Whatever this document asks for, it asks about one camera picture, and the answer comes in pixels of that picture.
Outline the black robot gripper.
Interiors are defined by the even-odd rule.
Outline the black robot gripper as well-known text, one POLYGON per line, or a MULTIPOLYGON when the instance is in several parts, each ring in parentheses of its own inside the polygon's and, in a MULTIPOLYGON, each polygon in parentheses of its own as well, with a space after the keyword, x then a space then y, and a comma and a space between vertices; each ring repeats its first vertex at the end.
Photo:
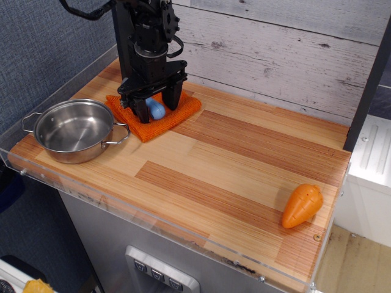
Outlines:
POLYGON ((139 45, 130 46, 132 74, 124 79, 118 88, 120 104, 130 107, 141 123, 149 123, 148 107, 145 99, 162 94, 164 104, 175 110, 180 102, 183 82, 187 80, 185 60, 167 61, 168 47, 151 52, 139 45))

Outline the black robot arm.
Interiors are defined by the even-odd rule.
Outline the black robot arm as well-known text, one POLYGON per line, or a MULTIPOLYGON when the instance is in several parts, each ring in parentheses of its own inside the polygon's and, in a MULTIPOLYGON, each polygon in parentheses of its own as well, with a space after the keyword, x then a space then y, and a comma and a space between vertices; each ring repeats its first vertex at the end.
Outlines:
POLYGON ((176 36, 179 17, 171 1, 117 1, 112 12, 122 82, 120 104, 141 123, 149 122, 146 100, 157 93, 175 110, 187 79, 183 52, 176 36))

